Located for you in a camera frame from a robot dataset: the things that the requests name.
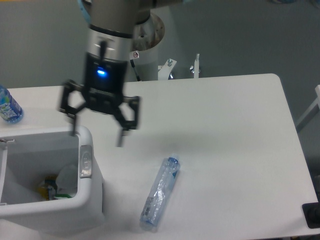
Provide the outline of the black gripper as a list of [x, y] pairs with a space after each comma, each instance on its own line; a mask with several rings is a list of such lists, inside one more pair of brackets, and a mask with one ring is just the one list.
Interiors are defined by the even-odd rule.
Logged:
[[91, 53], [86, 54], [84, 85], [67, 80], [63, 84], [58, 107], [70, 121], [71, 136], [76, 135], [78, 114], [86, 107], [103, 114], [114, 114], [120, 127], [117, 147], [123, 146], [130, 131], [139, 128], [141, 97], [123, 95], [128, 63], [107, 58], [101, 60]]

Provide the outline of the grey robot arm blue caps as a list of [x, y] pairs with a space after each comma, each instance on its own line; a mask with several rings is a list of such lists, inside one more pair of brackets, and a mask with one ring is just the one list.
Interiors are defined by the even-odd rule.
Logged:
[[78, 113], [87, 108], [112, 115], [120, 125], [118, 146], [139, 125], [139, 96], [125, 96], [123, 87], [135, 40], [135, 27], [151, 18], [152, 9], [178, 0], [81, 0], [88, 16], [88, 47], [83, 84], [69, 79], [63, 85], [59, 110], [71, 119], [75, 135]]

